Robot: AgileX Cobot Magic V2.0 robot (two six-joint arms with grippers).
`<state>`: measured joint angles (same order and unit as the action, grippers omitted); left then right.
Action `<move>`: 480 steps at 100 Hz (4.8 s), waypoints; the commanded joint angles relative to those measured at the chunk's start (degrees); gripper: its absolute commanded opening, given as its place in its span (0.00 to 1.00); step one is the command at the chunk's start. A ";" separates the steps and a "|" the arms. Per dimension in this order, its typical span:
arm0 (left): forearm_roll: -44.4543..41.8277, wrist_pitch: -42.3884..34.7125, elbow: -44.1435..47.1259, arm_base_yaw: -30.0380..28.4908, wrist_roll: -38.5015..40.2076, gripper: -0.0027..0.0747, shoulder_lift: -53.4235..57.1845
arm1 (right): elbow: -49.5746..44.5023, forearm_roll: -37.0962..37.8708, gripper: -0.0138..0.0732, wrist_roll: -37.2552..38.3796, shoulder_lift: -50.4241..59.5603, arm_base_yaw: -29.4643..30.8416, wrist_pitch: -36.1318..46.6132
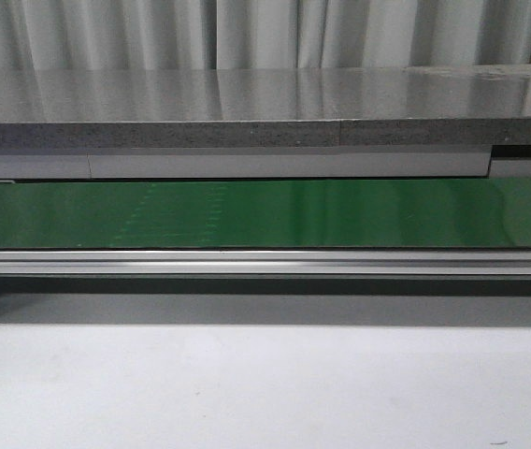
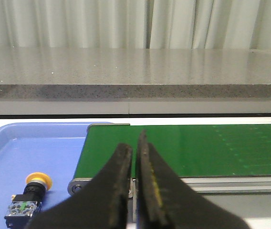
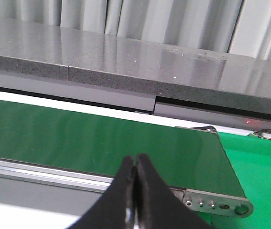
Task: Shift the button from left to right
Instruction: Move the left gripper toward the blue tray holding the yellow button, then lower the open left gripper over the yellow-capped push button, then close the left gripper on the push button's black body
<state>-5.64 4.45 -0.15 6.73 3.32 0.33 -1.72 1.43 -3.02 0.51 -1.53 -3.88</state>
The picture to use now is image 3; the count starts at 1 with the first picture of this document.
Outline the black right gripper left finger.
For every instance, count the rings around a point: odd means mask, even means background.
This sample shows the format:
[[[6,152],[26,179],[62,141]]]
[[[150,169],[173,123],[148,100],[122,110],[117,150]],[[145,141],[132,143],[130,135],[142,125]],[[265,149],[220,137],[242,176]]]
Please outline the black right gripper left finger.
[[[132,229],[135,224],[135,175],[133,157],[124,157],[107,190],[69,228]]]

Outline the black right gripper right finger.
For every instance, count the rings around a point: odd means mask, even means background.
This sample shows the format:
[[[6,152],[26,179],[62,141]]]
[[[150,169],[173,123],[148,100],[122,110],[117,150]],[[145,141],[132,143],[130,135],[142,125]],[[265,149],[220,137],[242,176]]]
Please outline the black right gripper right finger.
[[[135,199],[141,229],[211,229],[160,177],[148,155],[136,159]]]

